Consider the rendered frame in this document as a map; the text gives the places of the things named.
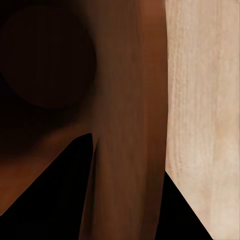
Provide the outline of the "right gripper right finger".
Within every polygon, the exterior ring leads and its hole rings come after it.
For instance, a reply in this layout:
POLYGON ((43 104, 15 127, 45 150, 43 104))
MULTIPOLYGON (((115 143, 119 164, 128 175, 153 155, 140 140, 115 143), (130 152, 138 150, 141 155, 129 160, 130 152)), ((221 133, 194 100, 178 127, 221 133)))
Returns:
POLYGON ((167 172, 155 240, 213 240, 167 172))

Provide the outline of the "trash can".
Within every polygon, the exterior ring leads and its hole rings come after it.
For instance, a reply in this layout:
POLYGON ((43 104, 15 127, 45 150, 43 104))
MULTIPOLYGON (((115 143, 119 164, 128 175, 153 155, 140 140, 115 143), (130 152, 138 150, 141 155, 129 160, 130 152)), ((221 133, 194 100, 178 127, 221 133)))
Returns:
POLYGON ((78 240, 155 240, 168 130, 165 0, 0 0, 0 217, 78 137, 78 240))

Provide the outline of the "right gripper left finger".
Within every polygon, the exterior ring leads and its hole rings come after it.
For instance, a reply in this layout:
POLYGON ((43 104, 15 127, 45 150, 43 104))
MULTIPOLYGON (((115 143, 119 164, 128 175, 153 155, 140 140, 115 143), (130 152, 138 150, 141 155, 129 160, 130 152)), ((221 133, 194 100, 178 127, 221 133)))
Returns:
POLYGON ((79 240, 93 135, 74 139, 0 216, 0 240, 79 240))

